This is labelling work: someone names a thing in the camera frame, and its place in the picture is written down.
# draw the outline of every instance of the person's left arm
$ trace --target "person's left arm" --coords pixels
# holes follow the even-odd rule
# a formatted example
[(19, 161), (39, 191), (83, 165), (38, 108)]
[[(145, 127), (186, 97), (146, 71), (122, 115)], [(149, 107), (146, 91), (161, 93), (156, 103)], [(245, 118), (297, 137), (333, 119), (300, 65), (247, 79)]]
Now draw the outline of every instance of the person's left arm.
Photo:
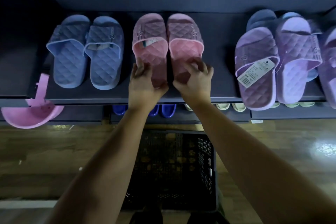
[(115, 223), (125, 198), (149, 112), (168, 90), (154, 89), (141, 60), (129, 83), (129, 107), (103, 147), (57, 202), (48, 224)]

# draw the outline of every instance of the person's right arm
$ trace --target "person's right arm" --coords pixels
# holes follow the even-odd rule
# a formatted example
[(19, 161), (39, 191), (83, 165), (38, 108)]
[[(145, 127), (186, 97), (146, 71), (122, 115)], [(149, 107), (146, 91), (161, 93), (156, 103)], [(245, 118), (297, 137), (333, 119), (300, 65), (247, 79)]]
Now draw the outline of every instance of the person's right arm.
[(191, 74), (187, 84), (173, 84), (201, 121), (229, 174), (262, 221), (336, 223), (336, 205), (328, 196), (211, 103), (213, 68), (198, 63), (199, 69), (184, 64)]

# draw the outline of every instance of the hand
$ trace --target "hand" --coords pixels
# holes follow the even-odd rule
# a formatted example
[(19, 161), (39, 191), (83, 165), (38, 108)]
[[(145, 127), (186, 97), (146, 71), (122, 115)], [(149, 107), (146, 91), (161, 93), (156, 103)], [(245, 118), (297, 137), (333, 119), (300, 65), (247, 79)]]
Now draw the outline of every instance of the hand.
[(137, 58), (138, 65), (134, 64), (131, 80), (128, 86), (128, 109), (143, 110), (149, 113), (168, 91), (167, 83), (155, 89), (152, 84), (152, 68)]
[(206, 65), (202, 60), (195, 60), (195, 62), (198, 69), (189, 63), (183, 63), (185, 69), (190, 73), (187, 84), (173, 81), (173, 85), (179, 90), (183, 100), (192, 109), (202, 103), (211, 103), (210, 91), (213, 76), (213, 67)]

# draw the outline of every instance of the person's left hand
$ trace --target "person's left hand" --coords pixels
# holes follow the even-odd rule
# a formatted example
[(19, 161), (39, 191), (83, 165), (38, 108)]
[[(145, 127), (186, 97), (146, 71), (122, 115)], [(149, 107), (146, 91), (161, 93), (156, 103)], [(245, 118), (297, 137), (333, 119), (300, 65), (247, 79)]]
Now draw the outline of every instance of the person's left hand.
[(128, 109), (143, 110), (149, 113), (168, 91), (167, 83), (155, 89), (152, 84), (152, 68), (137, 58), (138, 65), (134, 64), (131, 80), (128, 86)]

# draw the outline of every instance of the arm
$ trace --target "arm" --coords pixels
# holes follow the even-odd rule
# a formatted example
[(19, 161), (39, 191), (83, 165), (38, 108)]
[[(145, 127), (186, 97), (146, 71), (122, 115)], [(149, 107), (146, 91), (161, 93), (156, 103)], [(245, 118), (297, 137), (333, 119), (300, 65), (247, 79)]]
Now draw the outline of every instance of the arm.
[(150, 67), (133, 66), (129, 108), (110, 138), (57, 202), (48, 224), (115, 223), (131, 178), (149, 112), (167, 92), (154, 89)]
[(191, 74), (188, 83), (173, 84), (198, 116), (234, 182), (263, 223), (336, 223), (334, 202), (212, 105), (213, 68), (204, 62), (198, 62), (198, 67), (185, 64)]

